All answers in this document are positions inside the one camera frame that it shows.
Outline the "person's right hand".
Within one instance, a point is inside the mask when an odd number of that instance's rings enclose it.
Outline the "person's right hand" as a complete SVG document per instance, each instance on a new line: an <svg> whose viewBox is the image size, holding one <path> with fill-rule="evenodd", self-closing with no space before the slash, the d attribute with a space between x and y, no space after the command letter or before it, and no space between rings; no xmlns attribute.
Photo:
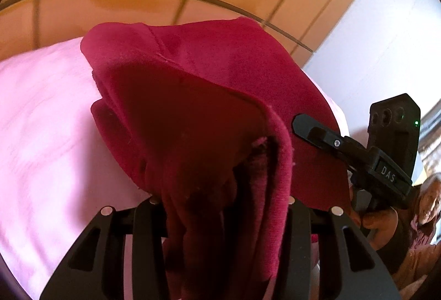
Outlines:
<svg viewBox="0 0 441 300"><path fill-rule="evenodd" d="M398 213L392 207L366 213L362 217L350 207L349 217L358 228L364 227L371 231L368 241L375 251L383 248L392 239L398 226Z"/></svg>

